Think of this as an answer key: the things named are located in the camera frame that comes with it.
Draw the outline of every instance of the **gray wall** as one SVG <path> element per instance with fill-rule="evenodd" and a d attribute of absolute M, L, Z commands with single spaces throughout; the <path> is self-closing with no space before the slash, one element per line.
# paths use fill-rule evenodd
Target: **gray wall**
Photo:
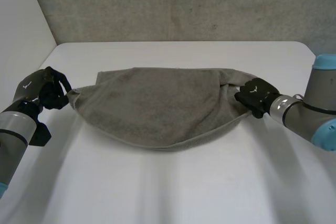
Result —
<path fill-rule="evenodd" d="M 336 0 L 38 0 L 58 44 L 295 40 L 336 52 Z"/>

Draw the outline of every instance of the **cloth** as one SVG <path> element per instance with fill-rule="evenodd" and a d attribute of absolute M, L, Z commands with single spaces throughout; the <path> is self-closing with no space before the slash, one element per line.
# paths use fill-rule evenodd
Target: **cloth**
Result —
<path fill-rule="evenodd" d="M 255 76 L 234 69 L 132 68 L 98 73 L 71 90 L 84 120 L 128 144 L 179 150 L 208 142 L 249 114 L 237 86 Z"/>

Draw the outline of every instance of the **white table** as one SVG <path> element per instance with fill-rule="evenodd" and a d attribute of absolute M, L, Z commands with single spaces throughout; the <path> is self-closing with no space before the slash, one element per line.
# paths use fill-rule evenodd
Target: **white table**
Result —
<path fill-rule="evenodd" d="M 106 70 L 235 68 L 294 95 L 304 94 L 313 61 L 298 42 L 105 42 L 60 45 L 42 68 L 65 73 L 73 88 Z M 0 223 L 336 222 L 336 153 L 267 115 L 172 153 L 112 140 L 70 106 L 40 120 L 52 139 L 28 148 L 0 201 Z"/>

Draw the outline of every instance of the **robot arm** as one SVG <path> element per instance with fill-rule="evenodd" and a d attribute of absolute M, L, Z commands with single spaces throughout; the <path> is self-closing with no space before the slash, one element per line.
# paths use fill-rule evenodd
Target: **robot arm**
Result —
<path fill-rule="evenodd" d="M 235 94 L 256 118 L 268 113 L 315 146 L 336 150 L 336 55 L 316 57 L 304 98 L 280 94 L 268 82 L 254 78 Z"/>
<path fill-rule="evenodd" d="M 18 85 L 13 103 L 0 113 L 0 198 L 7 189 L 28 145 L 45 146 L 51 135 L 38 121 L 43 107 L 62 109 L 69 103 L 60 83 L 69 92 L 65 75 L 47 67 Z"/>

